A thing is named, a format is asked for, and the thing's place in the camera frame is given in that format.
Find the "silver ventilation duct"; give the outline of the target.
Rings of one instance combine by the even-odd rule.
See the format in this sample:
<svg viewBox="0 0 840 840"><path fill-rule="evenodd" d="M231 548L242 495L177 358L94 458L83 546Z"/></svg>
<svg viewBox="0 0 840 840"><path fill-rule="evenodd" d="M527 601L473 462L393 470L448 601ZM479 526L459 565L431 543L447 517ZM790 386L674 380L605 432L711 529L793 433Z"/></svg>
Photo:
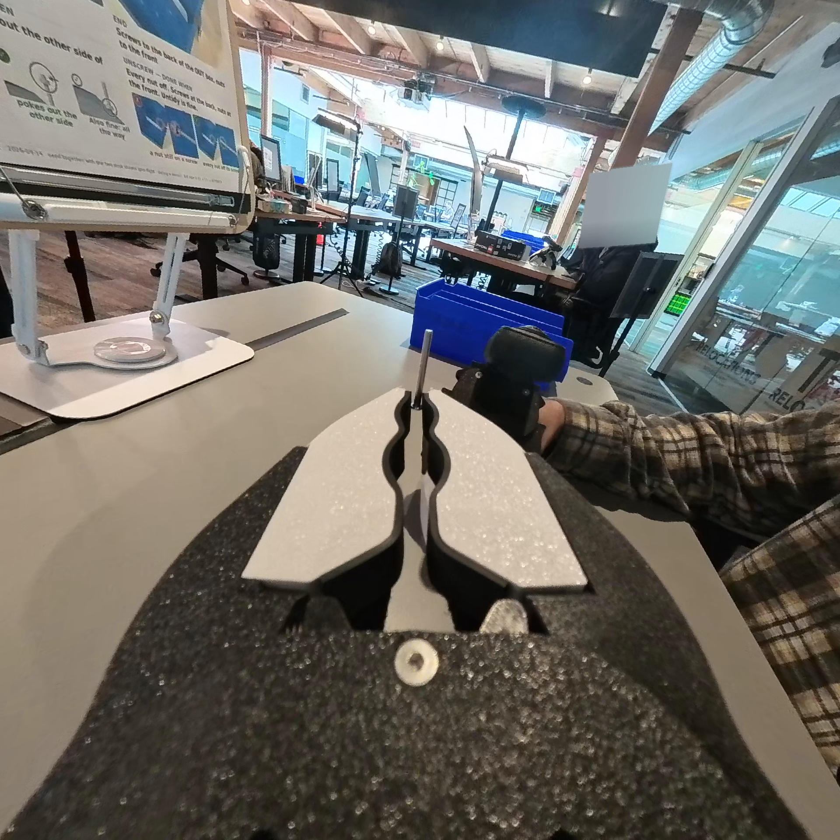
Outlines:
<svg viewBox="0 0 840 840"><path fill-rule="evenodd" d="M722 70L739 51L753 42L767 25L774 1L660 1L660 4L708 15L719 23L717 33L672 82L660 105L650 133L654 133L680 106Z"/></svg>

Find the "person's plaid shirt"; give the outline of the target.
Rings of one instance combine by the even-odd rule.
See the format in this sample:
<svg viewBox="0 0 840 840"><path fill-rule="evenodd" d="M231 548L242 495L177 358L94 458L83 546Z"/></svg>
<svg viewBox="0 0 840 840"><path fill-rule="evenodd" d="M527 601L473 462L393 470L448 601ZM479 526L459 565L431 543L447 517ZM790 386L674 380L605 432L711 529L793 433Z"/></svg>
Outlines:
<svg viewBox="0 0 840 840"><path fill-rule="evenodd" d="M839 496L720 571L829 770L839 768Z"/></svg>

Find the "black sign on stand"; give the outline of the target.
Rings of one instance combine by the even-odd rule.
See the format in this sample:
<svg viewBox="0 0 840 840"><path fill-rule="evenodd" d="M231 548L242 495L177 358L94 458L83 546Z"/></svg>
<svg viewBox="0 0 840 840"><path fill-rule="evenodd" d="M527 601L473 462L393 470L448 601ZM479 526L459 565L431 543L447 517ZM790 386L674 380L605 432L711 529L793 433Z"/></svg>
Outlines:
<svg viewBox="0 0 840 840"><path fill-rule="evenodd" d="M403 228L412 225L417 213L418 190L409 185L396 188L393 215L398 217L397 227L392 237L393 256L392 278L399 278L403 273Z"/></svg>

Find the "wooden support post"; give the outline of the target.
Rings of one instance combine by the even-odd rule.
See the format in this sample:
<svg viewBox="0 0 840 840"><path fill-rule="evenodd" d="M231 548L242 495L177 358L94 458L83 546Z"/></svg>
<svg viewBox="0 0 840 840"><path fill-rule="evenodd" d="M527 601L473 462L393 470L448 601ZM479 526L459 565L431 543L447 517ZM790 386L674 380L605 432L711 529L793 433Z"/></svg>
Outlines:
<svg viewBox="0 0 840 840"><path fill-rule="evenodd" d="M703 13L696 9L679 7L675 12L664 44L647 74L642 92L610 163L612 170L635 165L648 135L654 130L656 116L679 73L702 18Z"/></svg>

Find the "printed instruction sheet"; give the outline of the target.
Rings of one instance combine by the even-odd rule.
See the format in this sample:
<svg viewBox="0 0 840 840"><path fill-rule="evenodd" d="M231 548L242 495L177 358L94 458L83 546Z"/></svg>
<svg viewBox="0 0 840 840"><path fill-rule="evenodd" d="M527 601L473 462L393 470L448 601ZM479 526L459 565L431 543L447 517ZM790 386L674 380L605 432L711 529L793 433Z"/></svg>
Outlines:
<svg viewBox="0 0 840 840"><path fill-rule="evenodd" d="M2 1L2 167L242 193L229 2Z"/></svg>

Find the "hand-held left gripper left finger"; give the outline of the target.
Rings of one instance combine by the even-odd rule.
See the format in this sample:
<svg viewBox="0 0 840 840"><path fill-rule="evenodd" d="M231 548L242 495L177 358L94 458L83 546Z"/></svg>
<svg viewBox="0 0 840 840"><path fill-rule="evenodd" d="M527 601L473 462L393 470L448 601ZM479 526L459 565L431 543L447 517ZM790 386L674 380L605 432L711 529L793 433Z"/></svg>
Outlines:
<svg viewBox="0 0 840 840"><path fill-rule="evenodd" d="M242 579L292 595L336 600L353 628L383 629L403 571L398 480L412 419L395 388L310 443L250 555Z"/></svg>

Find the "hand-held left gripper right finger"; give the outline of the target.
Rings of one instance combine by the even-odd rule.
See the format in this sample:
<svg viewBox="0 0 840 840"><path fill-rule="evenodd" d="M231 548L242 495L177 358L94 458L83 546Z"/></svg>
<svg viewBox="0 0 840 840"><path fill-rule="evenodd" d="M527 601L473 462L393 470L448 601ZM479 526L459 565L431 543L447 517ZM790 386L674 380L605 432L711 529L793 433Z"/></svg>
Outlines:
<svg viewBox="0 0 840 840"><path fill-rule="evenodd" d="M426 566L458 631L476 631L502 600L536 617L537 595L589 586L527 453L441 390L423 404Z"/></svg>

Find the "black cardboard box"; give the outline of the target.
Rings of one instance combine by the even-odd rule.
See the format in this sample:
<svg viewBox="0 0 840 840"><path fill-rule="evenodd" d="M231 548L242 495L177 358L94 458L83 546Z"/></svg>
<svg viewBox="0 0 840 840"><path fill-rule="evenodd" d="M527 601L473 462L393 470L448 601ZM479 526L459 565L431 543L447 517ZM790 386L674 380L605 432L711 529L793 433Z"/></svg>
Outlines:
<svg viewBox="0 0 840 840"><path fill-rule="evenodd" d="M479 231L476 234L473 247L481 253L518 262L527 261L531 255L528 241L487 231Z"/></svg>

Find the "instruction sheet on stand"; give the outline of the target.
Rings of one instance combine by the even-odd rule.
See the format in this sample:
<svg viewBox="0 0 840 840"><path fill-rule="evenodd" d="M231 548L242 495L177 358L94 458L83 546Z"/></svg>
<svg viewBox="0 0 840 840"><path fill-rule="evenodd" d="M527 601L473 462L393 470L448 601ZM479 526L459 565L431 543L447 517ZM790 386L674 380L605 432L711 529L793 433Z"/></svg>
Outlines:
<svg viewBox="0 0 840 840"><path fill-rule="evenodd" d="M13 340L2 394L54 418L108 417L251 360L174 320L191 234L256 204L229 2L2 2L2 198ZM39 234L166 235L150 311L40 335Z"/></svg>

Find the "black ceiling panel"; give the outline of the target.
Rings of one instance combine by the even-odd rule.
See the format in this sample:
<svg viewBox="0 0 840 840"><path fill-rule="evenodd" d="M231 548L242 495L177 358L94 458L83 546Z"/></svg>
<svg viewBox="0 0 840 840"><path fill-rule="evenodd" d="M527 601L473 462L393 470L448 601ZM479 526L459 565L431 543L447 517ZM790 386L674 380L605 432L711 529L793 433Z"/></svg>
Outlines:
<svg viewBox="0 0 840 840"><path fill-rule="evenodd" d="M316 1L369 18L624 77L639 76L667 10L646 1Z"/></svg>

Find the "black panel on stand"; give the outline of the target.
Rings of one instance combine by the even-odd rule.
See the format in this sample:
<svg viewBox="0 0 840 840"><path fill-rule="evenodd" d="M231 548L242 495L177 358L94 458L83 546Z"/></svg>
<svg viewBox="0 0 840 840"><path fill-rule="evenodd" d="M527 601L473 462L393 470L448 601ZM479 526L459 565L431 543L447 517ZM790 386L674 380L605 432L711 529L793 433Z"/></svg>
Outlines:
<svg viewBox="0 0 840 840"><path fill-rule="evenodd" d="M637 321L648 320L658 304L679 265L683 255L666 253L641 253L637 258L626 284L611 311L611 319L624 323L624 329L603 354L598 370L603 378L621 353L627 335Z"/></svg>

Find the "black round-top pole stand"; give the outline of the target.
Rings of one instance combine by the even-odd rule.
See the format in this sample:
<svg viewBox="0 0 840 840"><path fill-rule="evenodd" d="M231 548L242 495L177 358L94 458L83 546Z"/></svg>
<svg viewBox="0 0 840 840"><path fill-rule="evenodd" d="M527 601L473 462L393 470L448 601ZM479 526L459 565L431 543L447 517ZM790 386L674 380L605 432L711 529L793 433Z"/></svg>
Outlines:
<svg viewBox="0 0 840 840"><path fill-rule="evenodd" d="M543 103L536 101L519 93L508 94L501 100L503 110L516 117L514 129L507 147L507 152L501 159L501 163L494 163L491 167L492 176L496 179L496 188L490 200L489 208L484 218L478 225L479 232L488 233L493 227L493 217L496 212L498 199L502 186L505 182L523 183L525 177L525 164L513 160L516 142L525 119L541 119L546 114Z"/></svg>

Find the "small metal bolt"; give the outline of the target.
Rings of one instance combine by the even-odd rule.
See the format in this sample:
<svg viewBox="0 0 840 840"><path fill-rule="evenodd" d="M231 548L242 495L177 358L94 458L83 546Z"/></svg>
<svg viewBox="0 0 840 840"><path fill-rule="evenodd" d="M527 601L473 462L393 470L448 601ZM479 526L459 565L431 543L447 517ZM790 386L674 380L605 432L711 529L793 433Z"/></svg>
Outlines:
<svg viewBox="0 0 840 840"><path fill-rule="evenodd" d="M426 457L426 438L425 438L425 421L424 421L424 406L425 406L425 384L427 378L427 366L434 332L431 329L426 329L423 335L423 344L421 349L421 358L419 361L416 388L413 394L412 402L412 432L411 435L416 439L417 453L419 457L420 475L423 476L427 472L427 457Z"/></svg>

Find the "wooden office desk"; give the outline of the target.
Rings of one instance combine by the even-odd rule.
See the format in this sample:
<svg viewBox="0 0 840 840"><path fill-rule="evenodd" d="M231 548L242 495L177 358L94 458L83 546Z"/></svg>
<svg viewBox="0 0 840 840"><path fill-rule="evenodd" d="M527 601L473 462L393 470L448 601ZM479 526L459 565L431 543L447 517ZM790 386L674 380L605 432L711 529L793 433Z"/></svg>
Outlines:
<svg viewBox="0 0 840 840"><path fill-rule="evenodd" d="M284 239L294 237L294 254L290 279L271 283L272 286L286 285L304 280L314 280L318 238L326 239L346 216L333 210L323 211L309 208L302 213L293 211L276 212L258 208L252 225L256 232L281 235Z"/></svg>
<svg viewBox="0 0 840 840"><path fill-rule="evenodd" d="M432 238L430 249L440 253L441 277L451 284L463 280L472 286L477 276L487 278L485 290L509 296L519 287L533 287L539 296L550 288L562 293L575 291L580 282L560 269L547 271L526 261L515 261L491 255L459 239Z"/></svg>

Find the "person's right hand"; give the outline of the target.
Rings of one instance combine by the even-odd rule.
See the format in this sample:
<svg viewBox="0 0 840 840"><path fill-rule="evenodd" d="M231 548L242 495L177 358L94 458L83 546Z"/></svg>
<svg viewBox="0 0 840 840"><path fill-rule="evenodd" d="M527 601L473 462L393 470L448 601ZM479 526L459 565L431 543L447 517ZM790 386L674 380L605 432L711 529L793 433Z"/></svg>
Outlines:
<svg viewBox="0 0 840 840"><path fill-rule="evenodd" d="M543 401L539 409L539 425L542 428L540 452L548 451L561 434L565 426L565 405L562 401L549 399Z"/></svg>

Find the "black office chair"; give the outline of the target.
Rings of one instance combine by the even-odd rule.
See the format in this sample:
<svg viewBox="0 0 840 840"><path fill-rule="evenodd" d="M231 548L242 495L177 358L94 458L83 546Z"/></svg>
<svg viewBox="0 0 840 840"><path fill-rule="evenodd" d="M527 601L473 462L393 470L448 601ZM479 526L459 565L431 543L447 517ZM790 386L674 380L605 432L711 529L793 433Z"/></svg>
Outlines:
<svg viewBox="0 0 840 840"><path fill-rule="evenodd" d="M231 272L239 278L243 287L249 287L249 273L220 258L218 240L222 239L222 249L228 248L228 237L217 234L192 233L187 236L187 246L182 253L182 264L196 262L201 276L203 299L215 299L219 296L218 274Z"/></svg>

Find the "cardboard moving box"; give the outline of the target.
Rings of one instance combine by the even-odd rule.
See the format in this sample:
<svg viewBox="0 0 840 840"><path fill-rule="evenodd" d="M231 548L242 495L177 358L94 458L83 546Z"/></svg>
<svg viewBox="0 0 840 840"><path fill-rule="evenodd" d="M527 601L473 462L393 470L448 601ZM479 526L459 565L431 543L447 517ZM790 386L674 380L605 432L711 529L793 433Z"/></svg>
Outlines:
<svg viewBox="0 0 840 840"><path fill-rule="evenodd" d="M812 347L785 377L777 376L766 392L767 411L798 413L838 399L838 334Z"/></svg>

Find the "curved white banner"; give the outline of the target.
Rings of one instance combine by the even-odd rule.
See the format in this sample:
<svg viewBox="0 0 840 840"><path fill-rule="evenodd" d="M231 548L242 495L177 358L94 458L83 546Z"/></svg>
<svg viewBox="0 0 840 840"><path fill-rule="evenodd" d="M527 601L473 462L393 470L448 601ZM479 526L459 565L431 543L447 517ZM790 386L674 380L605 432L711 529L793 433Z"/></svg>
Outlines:
<svg viewBox="0 0 840 840"><path fill-rule="evenodd" d="M465 136L472 163L472 174L469 194L468 238L475 239L477 233L480 231L481 228L480 205L482 200L485 173L484 167L480 162L480 158L476 150L475 142L466 126Z"/></svg>

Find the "blue plastic bin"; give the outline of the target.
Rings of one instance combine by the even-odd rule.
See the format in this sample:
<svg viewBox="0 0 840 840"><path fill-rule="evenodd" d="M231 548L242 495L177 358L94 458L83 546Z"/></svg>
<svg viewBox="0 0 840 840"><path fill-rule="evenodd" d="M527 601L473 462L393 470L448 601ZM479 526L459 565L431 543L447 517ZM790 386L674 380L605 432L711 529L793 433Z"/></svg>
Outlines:
<svg viewBox="0 0 840 840"><path fill-rule="evenodd" d="M564 348L566 361L553 377L555 382L561 382L568 373L573 349L572 342L563 335L561 315L484 290L449 285L444 279L417 289L408 345L422 349L424 334L431 329L433 356L468 365L484 360L487 342L499 329L528 326L540 329Z"/></svg>

